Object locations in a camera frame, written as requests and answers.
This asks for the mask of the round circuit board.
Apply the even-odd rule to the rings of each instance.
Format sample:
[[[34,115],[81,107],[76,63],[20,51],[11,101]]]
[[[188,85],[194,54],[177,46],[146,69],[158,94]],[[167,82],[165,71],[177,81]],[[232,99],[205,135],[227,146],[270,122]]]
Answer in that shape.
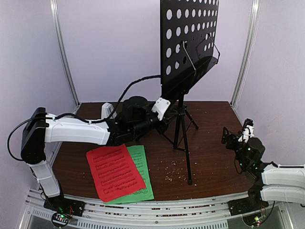
[[[259,227],[268,219],[269,215],[270,213],[264,211],[254,212],[252,214],[243,216],[243,222],[252,228]]]
[[[51,217],[51,223],[58,228],[66,227],[71,221],[71,216],[61,213],[54,213]]]

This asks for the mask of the red music sheet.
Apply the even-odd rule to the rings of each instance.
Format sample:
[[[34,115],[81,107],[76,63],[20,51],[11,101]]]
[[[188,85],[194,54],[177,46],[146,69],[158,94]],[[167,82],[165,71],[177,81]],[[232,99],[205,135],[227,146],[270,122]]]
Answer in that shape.
[[[146,188],[126,145],[103,146],[86,153],[98,197],[102,202]]]

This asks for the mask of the green sheet booklet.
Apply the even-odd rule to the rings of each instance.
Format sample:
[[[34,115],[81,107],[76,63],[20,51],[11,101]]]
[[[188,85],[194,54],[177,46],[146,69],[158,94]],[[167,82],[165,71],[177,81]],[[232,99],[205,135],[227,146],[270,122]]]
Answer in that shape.
[[[146,188],[141,189],[130,195],[114,199],[110,202],[107,202],[106,204],[128,204],[154,199],[144,146],[129,146],[127,147],[127,149],[145,182]]]

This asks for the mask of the black music stand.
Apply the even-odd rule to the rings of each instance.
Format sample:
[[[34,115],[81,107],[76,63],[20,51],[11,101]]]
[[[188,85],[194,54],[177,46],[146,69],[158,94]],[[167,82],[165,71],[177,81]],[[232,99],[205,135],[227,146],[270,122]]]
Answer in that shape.
[[[178,109],[174,139],[175,150],[185,152],[187,182],[193,183],[187,130],[198,129],[184,97],[216,65],[214,57],[216,26],[219,13],[217,0],[162,0],[160,2],[161,97]]]

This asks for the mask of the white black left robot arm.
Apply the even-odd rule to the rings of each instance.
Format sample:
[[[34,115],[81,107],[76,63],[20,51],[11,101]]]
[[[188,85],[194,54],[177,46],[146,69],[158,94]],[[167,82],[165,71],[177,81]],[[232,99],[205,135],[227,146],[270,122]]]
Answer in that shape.
[[[123,102],[119,113],[110,103],[105,103],[102,108],[107,110],[107,117],[88,120],[73,113],[50,114],[44,107],[39,107],[30,119],[17,126],[25,126],[18,161],[30,166],[42,187],[47,206],[66,217],[81,215],[84,203],[74,204],[64,197],[61,185],[47,161],[44,152],[46,143],[120,146],[140,139],[153,129],[163,134],[174,114],[174,103],[161,97],[150,104],[144,97],[133,96]]]

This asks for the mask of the left round circuit board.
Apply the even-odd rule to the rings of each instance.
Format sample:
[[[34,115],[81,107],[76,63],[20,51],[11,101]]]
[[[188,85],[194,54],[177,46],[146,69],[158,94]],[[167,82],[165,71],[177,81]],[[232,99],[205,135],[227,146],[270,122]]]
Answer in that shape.
[[[66,227],[71,221],[71,216],[61,213],[54,213],[51,217],[51,223],[58,228]]]

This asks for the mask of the white metronome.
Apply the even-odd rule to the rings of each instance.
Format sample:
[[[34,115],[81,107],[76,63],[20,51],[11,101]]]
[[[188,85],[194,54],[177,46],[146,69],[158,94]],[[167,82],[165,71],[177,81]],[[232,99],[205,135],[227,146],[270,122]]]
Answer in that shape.
[[[109,117],[109,115],[112,113],[114,110],[114,107],[110,103],[104,103],[101,108],[101,119],[105,119]]]

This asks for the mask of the right round circuit board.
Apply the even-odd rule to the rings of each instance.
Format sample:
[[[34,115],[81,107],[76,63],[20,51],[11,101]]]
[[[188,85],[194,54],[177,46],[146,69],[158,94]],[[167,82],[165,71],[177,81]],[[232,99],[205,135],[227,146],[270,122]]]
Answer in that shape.
[[[268,219],[269,215],[270,213],[264,211],[254,212],[252,214],[243,216],[243,222],[252,228],[259,227]]]

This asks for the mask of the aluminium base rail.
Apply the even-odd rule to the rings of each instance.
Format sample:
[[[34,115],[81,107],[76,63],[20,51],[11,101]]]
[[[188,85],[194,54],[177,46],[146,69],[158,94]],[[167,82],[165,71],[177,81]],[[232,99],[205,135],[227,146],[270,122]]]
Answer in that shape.
[[[95,198],[66,195],[85,203],[83,215],[74,216],[68,229],[246,229],[244,220],[259,213],[273,212],[261,229],[293,229],[287,204],[276,203],[249,213],[231,215],[228,202],[247,197],[237,193],[211,198],[174,201],[144,201],[105,205]]]

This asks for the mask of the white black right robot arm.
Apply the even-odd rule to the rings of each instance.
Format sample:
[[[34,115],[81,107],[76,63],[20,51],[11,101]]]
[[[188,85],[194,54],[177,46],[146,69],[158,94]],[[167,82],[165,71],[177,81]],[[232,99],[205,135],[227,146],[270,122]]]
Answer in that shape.
[[[254,137],[254,128],[247,125],[235,134],[223,128],[222,144],[235,152],[235,159],[245,173],[254,180],[248,196],[228,202],[232,216],[266,208],[271,202],[305,204],[305,167],[283,166],[275,162],[263,162],[265,147]]]

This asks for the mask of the aluminium frame post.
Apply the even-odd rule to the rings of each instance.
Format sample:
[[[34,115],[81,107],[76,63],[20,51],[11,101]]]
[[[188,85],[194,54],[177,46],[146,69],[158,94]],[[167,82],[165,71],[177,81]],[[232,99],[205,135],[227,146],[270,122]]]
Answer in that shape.
[[[238,102],[240,101],[244,83],[250,66],[250,56],[254,47],[256,33],[257,33],[260,5],[261,5],[260,0],[252,1],[252,8],[251,8],[246,43],[244,47],[244,53],[242,57],[242,62],[241,62],[237,82],[234,88],[234,93],[231,99],[231,106],[233,109],[237,109],[238,107]]]
[[[70,70],[70,66],[69,66],[69,62],[68,62],[68,58],[67,58],[67,54],[66,54],[66,50],[65,50],[57,1],[50,0],[50,7],[51,7],[51,15],[53,18],[54,28],[55,28],[55,32],[56,32],[56,36],[57,36],[57,41],[58,41],[58,45],[59,45],[59,51],[60,51],[60,55],[61,55],[61,62],[63,65],[64,74],[67,79],[68,87],[69,87],[70,93],[72,95],[73,101],[75,103],[75,106],[78,107],[81,103],[77,96],[77,92],[76,92],[75,85],[74,85],[74,82],[72,79],[71,70]]]

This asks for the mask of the right aluminium frame post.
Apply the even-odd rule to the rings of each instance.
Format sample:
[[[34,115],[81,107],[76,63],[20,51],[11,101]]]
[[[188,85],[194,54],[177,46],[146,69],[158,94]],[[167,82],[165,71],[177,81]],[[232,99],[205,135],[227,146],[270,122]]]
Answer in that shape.
[[[260,5],[261,5],[260,0],[252,1],[252,8],[251,8],[246,43],[244,47],[244,53],[242,57],[242,62],[241,62],[237,82],[234,88],[234,93],[231,99],[231,106],[233,109],[237,109],[238,107],[238,102],[240,101],[244,83],[250,66],[250,56],[254,47],[256,33],[257,33]]]

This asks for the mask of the left aluminium frame post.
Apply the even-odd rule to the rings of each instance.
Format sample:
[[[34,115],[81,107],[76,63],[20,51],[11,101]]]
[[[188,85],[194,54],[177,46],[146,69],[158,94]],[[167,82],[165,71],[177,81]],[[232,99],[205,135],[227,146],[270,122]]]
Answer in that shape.
[[[57,41],[58,41],[58,45],[59,45],[59,51],[60,51],[60,55],[61,55],[61,62],[63,65],[64,74],[67,79],[68,87],[69,87],[70,93],[72,95],[73,101],[75,103],[75,106],[78,107],[81,103],[77,96],[77,92],[76,92],[75,85],[74,85],[74,82],[72,79],[71,70],[70,70],[70,66],[69,66],[69,62],[68,62],[68,58],[67,58],[67,54],[66,54],[66,50],[65,50],[57,1],[50,0],[50,7],[51,7],[51,15],[53,18],[54,28],[55,28],[55,32],[56,32],[56,36],[57,36]]]

